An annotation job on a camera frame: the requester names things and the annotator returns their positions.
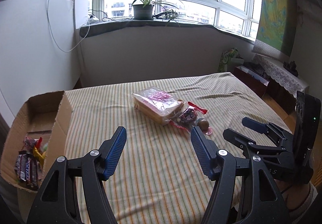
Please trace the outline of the brown braised egg pack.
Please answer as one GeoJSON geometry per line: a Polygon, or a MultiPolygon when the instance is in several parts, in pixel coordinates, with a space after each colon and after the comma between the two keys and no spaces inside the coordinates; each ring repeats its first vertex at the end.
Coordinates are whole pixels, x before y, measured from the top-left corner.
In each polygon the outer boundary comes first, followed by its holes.
{"type": "Polygon", "coordinates": [[[198,118],[196,121],[194,121],[193,126],[199,127],[205,135],[209,136],[213,133],[213,129],[210,127],[209,122],[204,118],[198,118]]]}

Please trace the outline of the large Snickers bar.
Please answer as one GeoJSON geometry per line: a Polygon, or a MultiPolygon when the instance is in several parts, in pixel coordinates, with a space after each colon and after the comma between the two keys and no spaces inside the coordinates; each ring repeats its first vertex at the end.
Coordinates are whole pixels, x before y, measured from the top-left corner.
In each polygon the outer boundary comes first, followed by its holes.
{"type": "Polygon", "coordinates": [[[21,150],[17,156],[14,171],[18,182],[29,189],[39,189],[41,167],[40,162],[32,154],[21,150]]]}

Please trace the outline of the yellow candy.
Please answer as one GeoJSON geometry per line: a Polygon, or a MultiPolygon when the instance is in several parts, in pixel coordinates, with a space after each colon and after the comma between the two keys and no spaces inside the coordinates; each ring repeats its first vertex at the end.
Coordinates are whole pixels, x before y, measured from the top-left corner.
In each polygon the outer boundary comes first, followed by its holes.
{"type": "Polygon", "coordinates": [[[37,159],[37,161],[43,165],[45,158],[46,158],[46,152],[41,153],[36,147],[33,148],[33,156],[37,159]]]}

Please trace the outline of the red clear bag of nuts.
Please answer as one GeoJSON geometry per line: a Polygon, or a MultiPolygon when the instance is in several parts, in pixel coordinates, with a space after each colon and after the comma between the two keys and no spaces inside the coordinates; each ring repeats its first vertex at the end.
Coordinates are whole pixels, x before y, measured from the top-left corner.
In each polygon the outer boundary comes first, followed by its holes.
{"type": "Polygon", "coordinates": [[[191,132],[194,127],[194,121],[198,118],[205,118],[208,110],[200,107],[190,101],[184,102],[179,111],[170,119],[169,124],[177,127],[178,129],[191,132]]]}

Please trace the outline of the small Snickers bar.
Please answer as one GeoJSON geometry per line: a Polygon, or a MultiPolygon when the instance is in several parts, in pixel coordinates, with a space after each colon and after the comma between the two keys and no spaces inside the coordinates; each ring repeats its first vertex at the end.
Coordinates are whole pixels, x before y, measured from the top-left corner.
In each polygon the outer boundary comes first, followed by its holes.
{"type": "Polygon", "coordinates": [[[34,148],[40,149],[42,140],[43,140],[42,137],[40,137],[39,139],[34,139],[26,136],[24,138],[23,144],[24,144],[24,147],[28,150],[33,150],[34,148]]]}

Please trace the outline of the dark wooden side table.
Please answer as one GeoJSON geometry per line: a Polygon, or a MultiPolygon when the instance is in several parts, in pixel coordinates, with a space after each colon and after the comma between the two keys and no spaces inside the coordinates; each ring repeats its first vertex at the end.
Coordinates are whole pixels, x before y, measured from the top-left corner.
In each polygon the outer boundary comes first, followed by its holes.
{"type": "Polygon", "coordinates": [[[269,84],[269,81],[267,79],[261,77],[257,73],[244,66],[234,67],[232,74],[241,82],[243,82],[247,87],[253,90],[257,94],[257,96],[264,96],[269,84]]]}

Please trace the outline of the lace cloth covered cabinet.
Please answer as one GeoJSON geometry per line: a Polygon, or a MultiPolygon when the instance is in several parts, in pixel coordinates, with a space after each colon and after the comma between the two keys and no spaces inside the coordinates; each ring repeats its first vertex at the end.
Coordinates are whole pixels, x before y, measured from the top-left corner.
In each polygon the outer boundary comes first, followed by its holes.
{"type": "Polygon", "coordinates": [[[287,71],[283,63],[278,60],[256,54],[253,58],[256,64],[260,64],[267,75],[269,75],[280,86],[285,88],[294,98],[296,98],[297,92],[308,93],[309,84],[302,78],[295,77],[289,71],[287,71]]]}

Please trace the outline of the dark object on cabinet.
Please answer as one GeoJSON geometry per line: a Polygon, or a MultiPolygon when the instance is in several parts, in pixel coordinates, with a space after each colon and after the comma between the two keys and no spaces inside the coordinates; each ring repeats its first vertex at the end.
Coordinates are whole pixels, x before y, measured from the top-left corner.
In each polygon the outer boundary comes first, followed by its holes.
{"type": "Polygon", "coordinates": [[[298,71],[296,69],[296,64],[294,61],[291,62],[284,62],[283,68],[286,69],[289,73],[291,73],[293,76],[298,77],[298,71]]]}

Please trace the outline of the green patterned bag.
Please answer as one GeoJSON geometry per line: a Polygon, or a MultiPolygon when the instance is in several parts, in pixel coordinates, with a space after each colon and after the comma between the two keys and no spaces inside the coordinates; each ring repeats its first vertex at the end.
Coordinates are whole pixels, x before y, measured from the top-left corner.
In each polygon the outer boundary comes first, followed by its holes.
{"type": "Polygon", "coordinates": [[[222,53],[217,72],[233,73],[234,68],[243,65],[244,62],[237,48],[231,48],[222,53]]]}

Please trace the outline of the bagged sliced bread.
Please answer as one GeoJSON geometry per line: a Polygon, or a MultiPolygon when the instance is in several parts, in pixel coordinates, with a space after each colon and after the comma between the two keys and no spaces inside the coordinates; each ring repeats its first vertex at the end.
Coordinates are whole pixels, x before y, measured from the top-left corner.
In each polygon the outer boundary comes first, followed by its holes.
{"type": "Polygon", "coordinates": [[[132,93],[132,99],[135,109],[162,126],[168,124],[185,104],[156,87],[132,93]]]}

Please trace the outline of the cardboard box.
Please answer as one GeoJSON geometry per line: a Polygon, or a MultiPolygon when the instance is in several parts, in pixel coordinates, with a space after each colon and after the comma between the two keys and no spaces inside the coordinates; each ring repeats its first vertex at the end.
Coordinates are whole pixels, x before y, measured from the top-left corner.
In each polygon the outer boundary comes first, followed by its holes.
{"type": "Polygon", "coordinates": [[[1,157],[1,176],[19,190],[36,193],[18,182],[14,171],[21,150],[33,155],[33,150],[24,147],[26,136],[43,138],[40,149],[46,152],[41,167],[40,185],[57,157],[64,155],[72,108],[65,91],[48,92],[30,97],[20,108],[9,130],[1,157]]]}

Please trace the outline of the small potted plant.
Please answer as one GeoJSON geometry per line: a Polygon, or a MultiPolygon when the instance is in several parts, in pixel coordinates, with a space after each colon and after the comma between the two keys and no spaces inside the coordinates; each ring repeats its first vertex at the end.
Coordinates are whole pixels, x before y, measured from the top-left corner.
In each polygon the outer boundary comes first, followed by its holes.
{"type": "Polygon", "coordinates": [[[166,25],[170,22],[176,23],[178,26],[179,24],[179,7],[177,7],[174,3],[171,2],[164,2],[164,1],[156,1],[153,4],[156,8],[160,7],[160,11],[156,12],[152,15],[153,19],[159,19],[162,21],[166,21],[166,25]]]}

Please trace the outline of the potted spider plant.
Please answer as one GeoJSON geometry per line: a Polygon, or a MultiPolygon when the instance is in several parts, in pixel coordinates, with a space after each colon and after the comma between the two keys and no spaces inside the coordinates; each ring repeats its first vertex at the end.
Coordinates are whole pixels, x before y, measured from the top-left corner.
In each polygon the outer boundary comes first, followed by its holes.
{"type": "Polygon", "coordinates": [[[155,4],[154,0],[133,0],[134,19],[137,21],[151,20],[155,4]]]}

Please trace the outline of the dark windowsill cover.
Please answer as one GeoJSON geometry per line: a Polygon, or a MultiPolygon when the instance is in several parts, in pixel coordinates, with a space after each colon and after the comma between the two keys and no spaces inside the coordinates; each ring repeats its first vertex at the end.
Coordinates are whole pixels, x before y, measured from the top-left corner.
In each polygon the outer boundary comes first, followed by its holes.
{"type": "Polygon", "coordinates": [[[197,23],[177,23],[177,22],[162,22],[158,20],[121,20],[111,22],[96,22],[92,24],[85,24],[79,29],[79,35],[81,38],[98,36],[107,32],[113,32],[125,28],[142,28],[142,27],[172,27],[172,28],[208,28],[215,30],[221,34],[229,35],[241,40],[244,40],[250,44],[254,44],[255,41],[251,37],[241,36],[232,32],[228,32],[223,29],[219,29],[213,25],[197,24],[197,23]]]}

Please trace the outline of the wall map poster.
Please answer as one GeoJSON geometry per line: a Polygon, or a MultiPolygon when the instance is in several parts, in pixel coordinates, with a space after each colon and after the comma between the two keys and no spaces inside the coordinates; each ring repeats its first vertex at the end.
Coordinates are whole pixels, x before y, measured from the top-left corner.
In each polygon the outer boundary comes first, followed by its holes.
{"type": "Polygon", "coordinates": [[[289,60],[296,26],[296,0],[262,0],[253,52],[280,61],[289,60]]]}

